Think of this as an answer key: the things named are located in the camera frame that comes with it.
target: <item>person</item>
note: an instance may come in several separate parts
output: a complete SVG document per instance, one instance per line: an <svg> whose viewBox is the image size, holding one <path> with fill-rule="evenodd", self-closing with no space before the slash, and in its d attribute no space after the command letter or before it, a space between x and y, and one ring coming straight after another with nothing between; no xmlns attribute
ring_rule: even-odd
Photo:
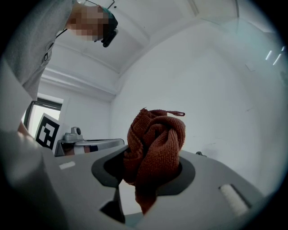
<svg viewBox="0 0 288 230"><path fill-rule="evenodd" d="M4 55L20 84L37 100L40 78L60 31L69 29L85 40L96 41L117 24L114 15L100 5L86 6L76 0L42 0L20 23ZM30 136L22 122L18 131Z"/></svg>

